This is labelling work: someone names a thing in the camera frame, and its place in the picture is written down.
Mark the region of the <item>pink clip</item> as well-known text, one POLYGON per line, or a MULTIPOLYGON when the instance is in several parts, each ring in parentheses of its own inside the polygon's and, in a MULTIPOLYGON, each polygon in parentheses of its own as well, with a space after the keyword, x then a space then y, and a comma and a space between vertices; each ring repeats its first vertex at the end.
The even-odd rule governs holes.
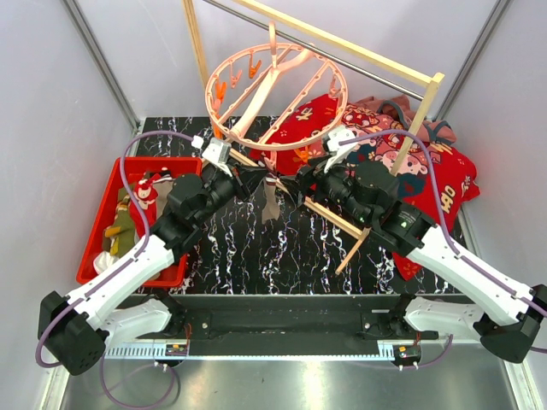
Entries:
POLYGON ((268 178, 277 178, 277 153, 275 151, 263 152, 259 164, 268 170, 268 178))

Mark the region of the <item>beige sock maroon striped cuff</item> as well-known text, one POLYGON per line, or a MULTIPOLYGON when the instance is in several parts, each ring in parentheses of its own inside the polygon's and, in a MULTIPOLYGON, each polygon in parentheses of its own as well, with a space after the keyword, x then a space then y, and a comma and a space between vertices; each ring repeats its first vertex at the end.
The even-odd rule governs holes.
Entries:
POLYGON ((262 210, 262 222, 265 223, 268 220, 277 220, 280 215, 280 207, 276 197, 277 178, 272 173, 268 173, 264 178, 263 187, 266 204, 262 210))

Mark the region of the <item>pink round clip hanger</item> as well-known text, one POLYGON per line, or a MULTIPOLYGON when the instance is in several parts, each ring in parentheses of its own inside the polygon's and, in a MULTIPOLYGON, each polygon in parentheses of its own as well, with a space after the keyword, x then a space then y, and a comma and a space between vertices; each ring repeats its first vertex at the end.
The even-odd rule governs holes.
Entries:
POLYGON ((311 145, 323 138, 331 129, 336 127, 342 119, 343 112, 348 102, 348 87, 345 76, 338 65, 323 56, 315 54, 304 47, 287 42, 280 43, 274 36, 276 24, 271 20, 268 23, 268 41, 265 44, 251 46, 229 56, 210 75, 205 86, 205 104, 212 125, 218 132, 228 139, 256 150, 285 151, 299 149, 311 145), (235 63, 245 57, 252 58, 256 54, 267 52, 271 62, 263 67, 259 73, 251 79, 251 83, 243 88, 241 94, 223 108, 222 104, 215 102, 215 81, 226 81, 228 90, 236 91, 240 80, 240 74, 233 72, 235 63), (318 69, 311 75, 305 85, 297 88, 294 98, 279 114, 278 119, 257 140, 249 138, 247 133, 261 113, 271 95, 278 93, 280 84, 285 83, 288 73, 298 70, 308 62, 317 62, 318 69), (322 81, 326 73, 330 73, 331 84, 327 95, 336 103, 332 120, 315 132, 299 135, 293 139, 274 140, 274 134, 291 115, 297 112, 301 101, 309 95, 315 86, 322 81))

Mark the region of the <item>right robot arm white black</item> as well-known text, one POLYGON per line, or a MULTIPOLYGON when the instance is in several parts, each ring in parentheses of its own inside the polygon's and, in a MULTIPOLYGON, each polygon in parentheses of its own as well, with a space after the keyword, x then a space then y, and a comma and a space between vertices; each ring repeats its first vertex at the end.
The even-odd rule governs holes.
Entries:
POLYGON ((521 363, 535 349, 546 316, 545 285, 518 282, 454 242, 429 215, 397 199, 398 180, 381 163, 363 162, 354 172, 321 163, 281 180, 295 202, 312 194, 338 204, 381 247, 435 272, 471 301, 405 296, 388 317, 393 336, 436 331, 473 339, 512 363, 521 363))

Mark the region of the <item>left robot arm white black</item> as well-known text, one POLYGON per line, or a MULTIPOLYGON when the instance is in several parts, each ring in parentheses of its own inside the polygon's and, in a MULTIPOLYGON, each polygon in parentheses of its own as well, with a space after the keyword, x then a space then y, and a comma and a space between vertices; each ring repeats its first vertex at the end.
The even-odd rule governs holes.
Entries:
POLYGON ((176 303, 153 299, 137 307, 120 304, 160 271, 178 263, 201 239, 203 224, 233 198, 248 199, 268 174, 264 167, 222 166, 209 182, 194 173, 179 176, 162 215, 130 251, 92 281, 62 296, 50 292, 40 302, 35 360, 42 351, 78 376, 105 351, 135 337, 160 332, 177 337, 185 326, 176 303))

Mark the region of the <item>orange clip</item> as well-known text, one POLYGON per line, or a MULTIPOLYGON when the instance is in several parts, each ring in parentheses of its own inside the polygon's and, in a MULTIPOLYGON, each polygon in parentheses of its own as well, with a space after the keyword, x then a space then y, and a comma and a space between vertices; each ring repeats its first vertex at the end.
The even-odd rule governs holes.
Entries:
POLYGON ((226 81, 220 81, 217 79, 215 81, 214 91, 215 91, 215 102, 222 104, 226 95, 227 83, 226 81))

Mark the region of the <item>red cat pattern sock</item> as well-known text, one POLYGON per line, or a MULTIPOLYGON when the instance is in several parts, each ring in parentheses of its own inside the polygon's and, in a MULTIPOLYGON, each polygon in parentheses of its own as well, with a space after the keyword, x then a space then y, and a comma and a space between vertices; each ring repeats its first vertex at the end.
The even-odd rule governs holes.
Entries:
MULTIPOLYGON (((158 197, 158 193, 153 186, 153 179, 140 180, 135 185, 133 194, 138 200, 138 205, 143 209, 149 226, 152 226, 157 218, 156 199, 158 197)), ((129 215, 134 224, 135 241, 138 241, 144 235, 144 222, 133 202, 130 202, 129 215)))

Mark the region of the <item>red plastic bin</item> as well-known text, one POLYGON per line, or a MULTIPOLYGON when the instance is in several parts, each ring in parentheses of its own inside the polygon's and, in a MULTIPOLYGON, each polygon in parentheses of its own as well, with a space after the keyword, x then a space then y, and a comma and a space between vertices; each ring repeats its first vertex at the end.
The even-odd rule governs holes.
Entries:
MULTIPOLYGON (((154 224, 167 205, 174 180, 184 174, 199 175, 202 161, 195 157, 129 157, 125 159, 130 191, 150 224, 154 224)), ((131 203, 120 173, 113 166, 76 280, 85 284, 125 255, 144 235, 144 223, 131 203)))

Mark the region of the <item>pink grey garment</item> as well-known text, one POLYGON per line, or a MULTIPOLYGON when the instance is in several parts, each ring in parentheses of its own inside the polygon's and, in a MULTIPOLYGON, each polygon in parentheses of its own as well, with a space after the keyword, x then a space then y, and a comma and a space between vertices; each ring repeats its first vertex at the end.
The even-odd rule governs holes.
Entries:
MULTIPOLYGON (((392 99, 366 97, 347 105, 347 109, 355 108, 357 114, 352 121, 366 133, 374 133, 387 129, 409 130, 415 119, 416 112, 410 107, 407 96, 400 95, 392 99)), ((417 137, 427 143, 442 143, 452 145, 456 134, 446 120, 423 120, 417 137)))

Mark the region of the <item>red cartoon patterned blanket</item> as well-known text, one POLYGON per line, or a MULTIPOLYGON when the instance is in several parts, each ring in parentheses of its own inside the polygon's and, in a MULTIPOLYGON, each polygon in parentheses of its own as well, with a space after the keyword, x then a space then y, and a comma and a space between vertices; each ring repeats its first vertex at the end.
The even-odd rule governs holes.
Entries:
MULTIPOLYGON (((283 122, 273 139, 279 142, 319 130, 332 120, 335 106, 327 94, 306 102, 283 122)), ((346 106, 342 124, 357 137, 366 135, 367 139, 348 155, 348 166, 355 168, 364 161, 376 161, 392 168, 403 145, 404 137, 397 133, 400 129, 366 133, 352 121, 355 114, 355 108, 346 106)), ((480 194, 476 177, 476 166, 453 144, 413 143, 397 174, 398 196, 452 230, 461 205, 480 194)))

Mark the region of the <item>olive green striped sock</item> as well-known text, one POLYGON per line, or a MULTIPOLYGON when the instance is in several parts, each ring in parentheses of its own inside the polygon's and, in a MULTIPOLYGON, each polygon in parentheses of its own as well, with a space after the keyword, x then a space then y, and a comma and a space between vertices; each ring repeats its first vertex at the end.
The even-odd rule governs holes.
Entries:
POLYGON ((120 188, 117 194, 114 221, 103 231, 103 251, 108 251, 119 258, 131 250, 137 242, 134 224, 129 215, 130 202, 127 190, 120 188))

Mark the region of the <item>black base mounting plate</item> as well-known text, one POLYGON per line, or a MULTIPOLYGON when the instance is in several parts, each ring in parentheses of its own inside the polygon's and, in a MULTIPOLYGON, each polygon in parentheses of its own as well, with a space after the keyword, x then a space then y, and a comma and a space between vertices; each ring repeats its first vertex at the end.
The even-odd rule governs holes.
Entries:
POLYGON ((173 296, 176 325, 147 337, 213 338, 229 333, 346 333, 372 338, 416 338, 397 311, 406 296, 378 295, 188 295, 173 296))

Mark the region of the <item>white sock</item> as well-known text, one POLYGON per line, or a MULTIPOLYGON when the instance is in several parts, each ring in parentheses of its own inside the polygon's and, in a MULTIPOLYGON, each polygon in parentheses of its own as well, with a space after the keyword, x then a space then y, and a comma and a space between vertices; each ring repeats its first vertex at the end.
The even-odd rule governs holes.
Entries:
POLYGON ((102 274, 109 267, 114 265, 120 258, 116 255, 110 254, 108 251, 102 251, 93 260, 93 268, 97 275, 102 274))

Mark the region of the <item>metal rack rod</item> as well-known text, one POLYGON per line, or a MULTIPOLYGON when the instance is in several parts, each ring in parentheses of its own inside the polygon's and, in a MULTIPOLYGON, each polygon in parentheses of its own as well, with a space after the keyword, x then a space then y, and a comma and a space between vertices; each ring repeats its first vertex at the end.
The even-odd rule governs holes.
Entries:
MULTIPOLYGON (((265 24, 265 23, 262 23, 256 19, 253 19, 251 17, 249 17, 248 15, 244 15, 238 11, 236 11, 235 9, 232 9, 232 8, 229 8, 227 7, 226 5, 223 5, 221 3, 218 3, 216 1, 213 1, 213 0, 205 0, 205 3, 207 4, 210 4, 214 7, 216 7, 217 9, 220 9, 230 15, 233 15, 237 18, 239 18, 240 20, 242 21, 246 21, 248 23, 250 23, 251 25, 253 26, 257 26, 259 28, 261 28, 262 30, 265 30, 265 31, 268 31, 268 25, 265 24)), ((273 34, 275 37, 281 37, 283 39, 286 39, 288 40, 289 42, 291 43, 294 43, 294 44, 297 44, 297 45, 300 45, 302 47, 304 47, 305 49, 307 50, 310 50, 310 51, 313 51, 315 54, 318 54, 319 56, 323 56, 335 63, 337 63, 338 65, 341 65, 343 67, 346 67, 348 68, 349 70, 355 72, 355 73, 359 73, 360 75, 363 75, 377 83, 380 83, 382 85, 385 85, 395 91, 399 91, 401 93, 403 93, 404 95, 408 96, 408 97, 411 97, 413 99, 415 99, 416 101, 420 101, 422 102, 424 97, 410 89, 408 89, 407 87, 404 87, 402 85, 399 85, 393 81, 390 81, 388 79, 385 79, 375 73, 372 73, 364 68, 361 68, 361 67, 358 67, 357 65, 353 64, 353 63, 350 63, 346 60, 343 60, 341 58, 339 58, 338 56, 335 56, 331 53, 328 53, 326 52, 325 50, 321 49, 321 48, 318 48, 314 45, 312 45, 311 43, 306 43, 306 42, 303 42, 300 38, 296 38, 286 32, 282 32, 282 31, 279 31, 277 29, 274 29, 273 30, 273 34)))

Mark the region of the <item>wooden clothes rack frame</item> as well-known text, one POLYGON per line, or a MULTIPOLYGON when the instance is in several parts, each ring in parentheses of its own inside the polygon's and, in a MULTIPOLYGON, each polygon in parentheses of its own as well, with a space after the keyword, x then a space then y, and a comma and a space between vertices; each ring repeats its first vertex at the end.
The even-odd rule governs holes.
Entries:
POLYGON ((359 141, 358 138, 352 138, 339 124, 348 100, 347 82, 339 69, 347 67, 369 78, 372 78, 373 74, 339 59, 311 43, 305 43, 277 30, 275 25, 281 23, 299 32, 307 33, 401 78, 425 87, 425 95, 415 94, 407 88, 401 89, 404 94, 421 103, 409 131, 400 132, 405 137, 403 143, 405 150, 408 150, 412 143, 420 142, 415 131, 418 130, 432 99, 437 94, 438 86, 444 77, 443 74, 437 73, 432 77, 427 76, 257 1, 243 1, 241 4, 270 19, 270 22, 263 27, 268 31, 269 40, 267 44, 249 47, 231 56, 222 62, 209 77, 209 81, 204 87, 206 108, 213 128, 221 136, 213 138, 209 146, 206 147, 206 160, 217 165, 221 158, 229 155, 244 164, 248 163, 248 159, 232 148, 233 143, 276 154, 279 151, 299 149, 316 141, 322 141, 326 145, 329 155, 319 158, 318 165, 312 167, 311 171, 301 178, 289 177, 277 180, 275 183, 277 188, 291 194, 297 205, 305 206, 356 238, 357 246, 361 246, 368 238, 374 238, 384 248, 401 256, 418 255, 420 249, 425 245, 422 241, 423 235, 429 229, 436 228, 430 219, 418 211, 410 211, 405 203, 395 199, 391 199, 387 205, 382 204, 382 200, 387 197, 385 187, 382 185, 360 182, 354 190, 350 190, 332 172, 357 146, 359 141), (271 64, 258 75, 224 114, 219 114, 218 109, 222 104, 222 98, 221 94, 215 91, 215 87, 221 72, 236 60, 264 50, 269 50, 271 64), (276 123, 270 126, 260 140, 248 139, 245 136, 246 132, 282 75, 310 59, 316 59, 322 63, 317 73, 311 77, 279 116, 276 123), (337 102, 336 115, 332 123, 323 127, 316 134, 302 137, 296 142, 271 143, 269 140, 278 131, 280 123, 290 114, 295 113, 297 105, 309 94, 326 70, 332 71, 329 95, 337 102))

